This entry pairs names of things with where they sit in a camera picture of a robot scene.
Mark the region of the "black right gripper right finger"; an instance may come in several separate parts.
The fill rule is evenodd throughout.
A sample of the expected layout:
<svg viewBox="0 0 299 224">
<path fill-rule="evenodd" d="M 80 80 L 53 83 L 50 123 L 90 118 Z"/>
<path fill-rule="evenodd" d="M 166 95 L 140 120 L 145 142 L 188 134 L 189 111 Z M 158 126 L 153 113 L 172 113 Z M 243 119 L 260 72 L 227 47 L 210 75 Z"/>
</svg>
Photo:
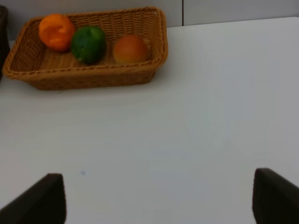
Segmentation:
<svg viewBox="0 0 299 224">
<path fill-rule="evenodd" d="M 269 168 L 255 170 L 252 211 L 257 224 L 297 224 L 299 188 Z"/>
</svg>

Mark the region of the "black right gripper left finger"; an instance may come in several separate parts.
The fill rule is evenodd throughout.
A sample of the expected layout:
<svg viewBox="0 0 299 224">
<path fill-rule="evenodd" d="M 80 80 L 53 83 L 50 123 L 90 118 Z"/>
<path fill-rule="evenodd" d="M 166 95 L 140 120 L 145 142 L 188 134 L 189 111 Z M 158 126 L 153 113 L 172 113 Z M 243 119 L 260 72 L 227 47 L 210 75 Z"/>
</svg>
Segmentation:
<svg viewBox="0 0 299 224">
<path fill-rule="evenodd" d="M 66 216 L 62 174 L 47 174 L 0 210 L 2 224 L 64 224 Z"/>
</svg>

